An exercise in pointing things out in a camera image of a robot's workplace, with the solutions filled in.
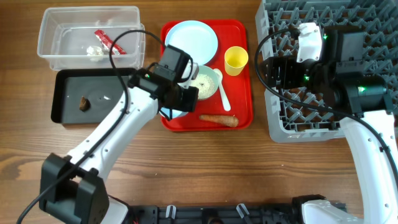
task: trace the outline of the wooden tabletop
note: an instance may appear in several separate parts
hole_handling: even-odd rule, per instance
[[[247,30],[254,121],[239,131],[173,133],[160,116],[147,123],[117,161],[106,183],[131,205],[236,205],[289,202],[322,194],[362,217],[358,178],[345,139],[277,144],[269,137],[264,87],[254,74],[254,16],[260,0],[4,0],[0,3],[0,223],[15,223],[39,192],[43,160],[65,155],[95,125],[64,127],[50,119],[56,72],[37,56],[48,7],[135,5],[141,21],[160,35],[172,20],[237,19]],[[158,61],[147,38],[145,64]],[[26,223],[55,223],[38,207]]]

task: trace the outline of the black baking pan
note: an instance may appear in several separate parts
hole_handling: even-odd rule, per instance
[[[133,68],[118,68],[125,83]],[[51,120],[60,124],[100,123],[111,112],[123,93],[112,68],[61,70],[55,79]],[[79,109],[81,98],[90,102]]]

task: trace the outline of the red cutting board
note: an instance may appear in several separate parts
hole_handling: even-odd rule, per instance
[[[161,39],[165,41],[169,30],[182,21],[166,23],[162,28]],[[248,50],[246,29],[243,24],[234,19],[228,20],[205,20],[201,21],[209,25],[217,35],[218,49],[213,59],[206,64],[210,68],[218,68],[223,72],[223,86],[231,104],[231,110],[225,111],[221,102],[220,91],[207,100],[198,100],[194,112],[184,117],[167,121],[162,118],[163,125],[171,131],[211,131],[243,129],[253,121],[253,102],[251,96],[249,65],[235,77],[228,75],[224,68],[224,54],[232,46],[240,46]],[[230,128],[221,124],[199,120],[202,114],[230,115],[239,119],[238,127]]]

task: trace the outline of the gray dish rack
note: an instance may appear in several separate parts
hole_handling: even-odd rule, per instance
[[[262,0],[256,14],[257,39],[289,26],[303,22],[316,22],[322,27],[335,25],[358,26],[364,31],[365,74],[382,76],[389,86],[398,118],[398,8],[397,1],[383,0]],[[264,59],[297,54],[299,45],[289,35],[277,35],[262,47]],[[305,87],[278,89],[291,99],[301,100]],[[296,107],[280,100],[271,92],[266,99],[269,133],[275,142],[326,141],[343,137],[338,121],[331,113]],[[319,106],[321,95],[307,93],[303,102]]]

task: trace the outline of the red snack bar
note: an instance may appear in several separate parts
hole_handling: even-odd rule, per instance
[[[113,41],[108,37],[108,35],[106,35],[103,30],[97,30],[94,32],[94,34],[97,36],[99,41],[101,41],[103,48],[105,50],[109,51],[109,49],[112,46]],[[121,55],[121,54],[127,54],[127,53],[118,44],[115,44],[112,49],[112,54]]]

